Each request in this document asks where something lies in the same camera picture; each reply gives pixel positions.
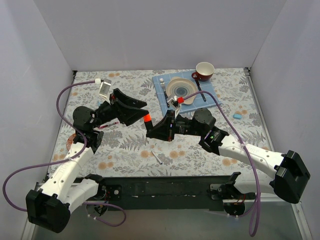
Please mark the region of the white grey pen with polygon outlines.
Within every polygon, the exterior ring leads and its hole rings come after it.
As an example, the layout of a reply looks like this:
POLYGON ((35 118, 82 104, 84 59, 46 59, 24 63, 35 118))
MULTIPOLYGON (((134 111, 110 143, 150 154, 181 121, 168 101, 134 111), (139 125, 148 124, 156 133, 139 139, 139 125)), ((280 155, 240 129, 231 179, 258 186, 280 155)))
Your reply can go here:
POLYGON ((155 159, 157 160, 157 162, 158 162, 160 165, 162 165, 163 162, 162 162, 161 159, 158 157, 157 153, 154 152, 154 151, 152 151, 151 153, 153 154, 153 156, 155 157, 155 159))

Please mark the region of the black orange highlighter pen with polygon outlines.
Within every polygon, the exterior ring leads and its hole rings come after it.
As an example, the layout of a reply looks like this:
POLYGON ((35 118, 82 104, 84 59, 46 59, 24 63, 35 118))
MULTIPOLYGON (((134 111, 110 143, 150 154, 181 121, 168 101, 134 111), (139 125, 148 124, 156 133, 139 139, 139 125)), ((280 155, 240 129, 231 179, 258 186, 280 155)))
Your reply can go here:
POLYGON ((151 120, 145 121, 145 122, 144 122, 144 125, 145 125, 145 128, 146 128, 146 133, 147 133, 147 134, 150 133, 150 132, 153 130, 153 128, 154 128, 153 123, 152 123, 151 120))

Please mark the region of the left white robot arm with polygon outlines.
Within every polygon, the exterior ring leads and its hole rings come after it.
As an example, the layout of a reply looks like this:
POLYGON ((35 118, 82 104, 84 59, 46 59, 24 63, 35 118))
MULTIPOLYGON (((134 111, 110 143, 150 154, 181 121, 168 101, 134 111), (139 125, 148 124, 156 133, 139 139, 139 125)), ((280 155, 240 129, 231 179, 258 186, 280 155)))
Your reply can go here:
POLYGON ((125 95, 118 88, 96 110, 79 106, 73 111, 73 127, 76 136, 65 156, 65 162, 57 167, 52 176, 39 190, 30 190, 26 195, 29 222, 55 233, 60 233, 68 224, 71 213, 86 200, 93 197, 101 200, 106 196, 106 187, 92 179, 84 179, 73 187, 80 170, 98 150, 104 133, 96 128, 118 119, 130 126, 148 115, 147 103, 125 95))

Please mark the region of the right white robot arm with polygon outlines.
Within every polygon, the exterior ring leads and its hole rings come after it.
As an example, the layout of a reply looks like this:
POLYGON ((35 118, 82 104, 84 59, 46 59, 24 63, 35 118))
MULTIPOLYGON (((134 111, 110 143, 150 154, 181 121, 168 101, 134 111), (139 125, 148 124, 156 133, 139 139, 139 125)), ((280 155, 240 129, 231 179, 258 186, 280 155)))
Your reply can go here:
POLYGON ((143 120, 148 138, 171 142, 176 134, 199 136, 199 145, 208 153, 236 159, 264 172, 271 180, 261 184, 260 191, 274 193, 288 203, 300 201, 310 180, 311 175, 297 152, 274 152, 244 143, 216 127, 216 119, 206 108, 197 109, 192 119, 168 110, 156 125, 152 124, 150 115, 143 120))

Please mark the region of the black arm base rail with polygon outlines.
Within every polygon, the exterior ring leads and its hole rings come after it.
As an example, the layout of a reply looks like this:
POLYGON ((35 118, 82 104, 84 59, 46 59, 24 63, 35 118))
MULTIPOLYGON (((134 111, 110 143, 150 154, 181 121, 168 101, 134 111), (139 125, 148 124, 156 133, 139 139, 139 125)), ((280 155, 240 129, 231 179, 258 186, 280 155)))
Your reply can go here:
POLYGON ((89 174, 98 183, 93 201, 106 200, 124 210, 206 209, 223 211, 224 200, 243 204, 253 200, 253 190, 240 193, 234 187, 239 172, 223 176, 102 177, 89 174))

